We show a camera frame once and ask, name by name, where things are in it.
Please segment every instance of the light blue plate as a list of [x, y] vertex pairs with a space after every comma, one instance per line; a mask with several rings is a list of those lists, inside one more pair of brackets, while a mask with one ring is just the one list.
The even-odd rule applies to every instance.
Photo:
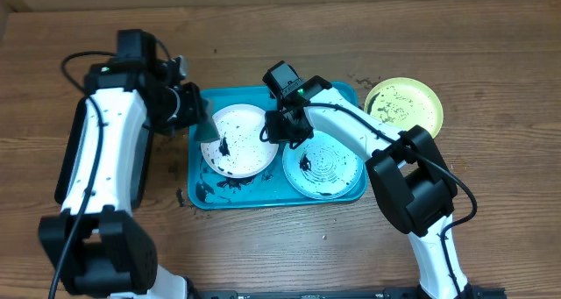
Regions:
[[359, 182], [364, 162], [325, 132], [314, 132], [295, 150], [285, 146], [282, 166], [288, 181], [314, 199], [335, 199]]

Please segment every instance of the dirty plate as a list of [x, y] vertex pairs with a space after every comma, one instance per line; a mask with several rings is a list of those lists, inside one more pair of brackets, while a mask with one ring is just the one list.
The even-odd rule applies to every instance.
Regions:
[[366, 97], [365, 111], [404, 130], [420, 125], [432, 138], [440, 132], [444, 119], [435, 92], [417, 80], [402, 77], [378, 83]]
[[202, 156], [217, 173], [244, 178], [263, 171], [274, 159], [279, 145], [259, 140], [265, 111], [249, 104], [235, 104], [212, 116], [218, 141], [201, 143]]
[[282, 155], [288, 181], [299, 192], [315, 199], [335, 199], [346, 194], [359, 181], [364, 162], [324, 132], [295, 150], [288, 145]]

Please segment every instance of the black stain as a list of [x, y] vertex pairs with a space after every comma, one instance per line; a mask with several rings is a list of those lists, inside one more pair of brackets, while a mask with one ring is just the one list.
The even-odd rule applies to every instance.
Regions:
[[225, 181], [221, 181], [217, 183], [217, 186], [219, 188], [224, 189], [226, 186], [228, 186], [229, 189], [242, 189], [242, 185], [249, 185], [251, 183], [253, 183], [253, 180], [255, 180], [255, 176], [250, 176], [250, 177], [245, 177], [245, 178], [240, 178], [240, 179], [235, 179], [235, 178], [231, 178], [231, 177], [226, 177]]
[[230, 155], [230, 150], [228, 150], [228, 142], [226, 142], [226, 134], [220, 139], [220, 146], [218, 147], [218, 151], [222, 154], [222, 156]]
[[393, 123], [394, 122], [395, 118], [389, 116], [389, 112], [391, 111], [391, 107], [392, 107], [391, 103], [387, 103], [386, 106], [380, 107], [380, 108], [377, 109], [377, 111], [381, 111], [381, 112], [386, 113], [386, 117], [381, 119], [382, 123], [386, 123], [386, 122]]
[[304, 172], [308, 172], [312, 168], [312, 162], [308, 160], [306, 153], [300, 158], [300, 169]]
[[201, 202], [206, 203], [208, 194], [214, 195], [214, 189], [212, 189], [212, 187], [204, 181], [198, 182], [195, 188], [196, 198]]
[[362, 85], [362, 87], [363, 87], [364, 89], [371, 89], [371, 88], [375, 87], [375, 86], [379, 83], [379, 82], [372, 82], [372, 81], [370, 81], [370, 78], [369, 78], [369, 77], [366, 77], [366, 78], [364, 78], [364, 79], [362, 79], [362, 80], [357, 79], [356, 82], [357, 82], [357, 84]]
[[179, 203], [179, 206], [185, 207], [185, 200], [183, 199], [183, 191], [181, 189], [177, 189], [175, 195], [177, 196], [177, 202]]
[[368, 105], [366, 106], [366, 114], [370, 114], [372, 112], [372, 107], [374, 106], [374, 102], [376, 102], [376, 98], [378, 98], [379, 94], [380, 93], [373, 96], [372, 99], [370, 100], [370, 103], [368, 103]]
[[263, 173], [263, 175], [261, 176], [261, 181], [262, 182], [270, 181], [272, 178], [273, 178], [272, 174]]

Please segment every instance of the blue tray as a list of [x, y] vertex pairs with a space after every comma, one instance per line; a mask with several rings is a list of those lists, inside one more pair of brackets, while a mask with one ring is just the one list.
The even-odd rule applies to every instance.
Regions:
[[[354, 89], [343, 82], [333, 82], [347, 101], [358, 105]], [[237, 103], [255, 105], [263, 110], [274, 110], [276, 100], [269, 96], [266, 86], [206, 89], [202, 98], [214, 102], [214, 112]], [[316, 200], [302, 195], [290, 185], [282, 168], [284, 145], [279, 146], [273, 162], [251, 181], [235, 180], [216, 173], [202, 157], [201, 145], [193, 140], [195, 129], [189, 129], [189, 158], [187, 192], [191, 202], [204, 210], [235, 208], [263, 208], [298, 206], [316, 203], [349, 203], [359, 199], [368, 186], [363, 171], [357, 185], [347, 194], [331, 200]]]

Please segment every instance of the wood grain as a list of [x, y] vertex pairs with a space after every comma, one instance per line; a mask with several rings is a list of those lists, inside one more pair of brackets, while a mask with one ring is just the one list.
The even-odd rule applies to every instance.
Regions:
[[[259, 84], [279, 60], [349, 82], [361, 101], [387, 78], [427, 83], [444, 106], [437, 143], [479, 202], [454, 231], [466, 275], [509, 298], [561, 296], [561, 0], [479, 0], [11, 14], [0, 49], [0, 297], [45, 297], [52, 276], [37, 226], [59, 211], [53, 191], [80, 97], [60, 60], [112, 51], [125, 28], [188, 57], [202, 88]], [[155, 146], [135, 217], [160, 263], [200, 289], [417, 284], [408, 240], [370, 189], [343, 205], [180, 208], [187, 139]], [[454, 202], [457, 217], [468, 212], [463, 195]]]

